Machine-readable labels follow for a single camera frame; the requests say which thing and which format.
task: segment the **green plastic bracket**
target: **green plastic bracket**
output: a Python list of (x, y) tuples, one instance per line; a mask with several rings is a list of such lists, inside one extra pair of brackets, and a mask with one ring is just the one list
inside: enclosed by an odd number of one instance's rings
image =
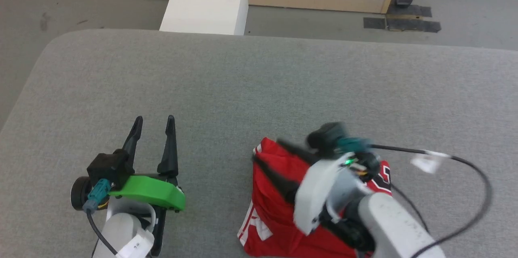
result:
[(182, 190), (165, 181), (148, 176), (132, 175), (119, 191), (110, 191), (110, 196), (123, 196), (151, 205), (185, 209), (185, 194)]

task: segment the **red cloth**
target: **red cloth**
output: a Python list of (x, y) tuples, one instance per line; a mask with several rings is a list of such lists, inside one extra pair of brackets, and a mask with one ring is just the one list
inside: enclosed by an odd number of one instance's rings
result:
[[(309, 165), (285, 151), (276, 142), (264, 138), (254, 152), (274, 171), (287, 179), (301, 182)], [(366, 186), (376, 192), (390, 192), (390, 167), (381, 162), (381, 172)], [(309, 236), (293, 222), (293, 206), (286, 203), (261, 168), (253, 165), (252, 201), (238, 232), (244, 250), (250, 256), (296, 258), (355, 258), (356, 251), (336, 236), (318, 227)]]

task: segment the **gray floor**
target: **gray floor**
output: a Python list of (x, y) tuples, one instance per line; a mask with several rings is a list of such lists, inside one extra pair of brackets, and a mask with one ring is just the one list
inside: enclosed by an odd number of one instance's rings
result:
[[(442, 31), (363, 29), (365, 14), (251, 6), (246, 34), (518, 50), (518, 0), (415, 0)], [(0, 129), (40, 52), (75, 30), (157, 30), (167, 0), (0, 0)]]

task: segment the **floor stain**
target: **floor stain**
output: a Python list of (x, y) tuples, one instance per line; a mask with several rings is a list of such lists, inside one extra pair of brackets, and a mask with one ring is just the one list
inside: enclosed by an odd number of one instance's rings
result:
[(50, 16), (47, 15), (46, 12), (44, 14), (41, 14), (41, 19), (39, 20), (39, 29), (41, 29), (41, 31), (47, 31), (47, 29), (49, 28), (49, 20)]

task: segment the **gray table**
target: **gray table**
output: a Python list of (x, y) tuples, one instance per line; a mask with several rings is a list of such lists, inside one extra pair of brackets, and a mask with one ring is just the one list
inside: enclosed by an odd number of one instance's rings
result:
[[(0, 256), (89, 257), (96, 241), (69, 192), (98, 152), (120, 147), (144, 116), (135, 169), (154, 172), (167, 115), (176, 116), (187, 210), (168, 217), (162, 257), (245, 257), (236, 234), (262, 137), (302, 143), (329, 121), (377, 143), (472, 160), (495, 188), (492, 211), (448, 242), (449, 257), (511, 257), (518, 53), (460, 47), (91, 30), (43, 51), (0, 132)], [(469, 168), (436, 175), (381, 152), (393, 181), (440, 237), (483, 196)], [(102, 225), (102, 213), (96, 221)]]

